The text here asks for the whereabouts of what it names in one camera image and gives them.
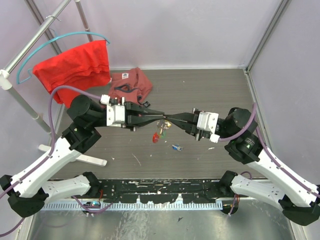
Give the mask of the blue tag key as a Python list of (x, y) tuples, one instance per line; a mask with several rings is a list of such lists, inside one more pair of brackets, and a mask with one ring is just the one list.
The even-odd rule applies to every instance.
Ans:
[(176, 150), (176, 151), (179, 151), (179, 152), (181, 152), (182, 149), (183, 149), (181, 146), (179, 146), (179, 145), (177, 145), (177, 144), (173, 144), (173, 145), (172, 145), (172, 148), (173, 148), (174, 150)]

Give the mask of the metal key organizer red handle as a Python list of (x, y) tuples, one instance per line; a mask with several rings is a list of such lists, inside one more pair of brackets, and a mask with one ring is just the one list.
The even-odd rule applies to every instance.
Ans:
[(167, 122), (169, 122), (169, 121), (167, 121), (167, 120), (159, 120), (157, 122), (157, 130), (152, 136), (152, 142), (154, 144), (156, 144), (160, 139), (162, 139), (161, 138), (162, 134), (166, 134), (166, 131), (168, 130), (168, 129), (166, 129), (166, 123)]

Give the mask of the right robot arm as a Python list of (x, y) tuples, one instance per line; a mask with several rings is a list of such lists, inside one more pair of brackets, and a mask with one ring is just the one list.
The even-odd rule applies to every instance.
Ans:
[(237, 162), (259, 172), (269, 180), (261, 183), (226, 171), (219, 181), (225, 197), (248, 196), (280, 210), (292, 222), (308, 226), (320, 218), (320, 187), (308, 182), (285, 165), (266, 146), (252, 111), (233, 107), (226, 118), (199, 111), (165, 115), (165, 120), (195, 137), (213, 143), (227, 142), (225, 150)]

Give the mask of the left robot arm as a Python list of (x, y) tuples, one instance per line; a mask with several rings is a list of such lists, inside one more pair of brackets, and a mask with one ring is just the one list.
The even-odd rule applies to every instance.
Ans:
[(67, 114), (72, 124), (61, 137), (52, 141), (50, 149), (29, 167), (0, 179), (8, 195), (11, 209), (26, 218), (39, 212), (45, 204), (72, 196), (95, 198), (101, 183), (92, 172), (84, 172), (67, 180), (51, 181), (60, 169), (88, 151), (100, 138), (98, 127), (119, 127), (133, 131), (161, 120), (164, 112), (102, 95), (99, 102), (81, 94), (72, 100)]

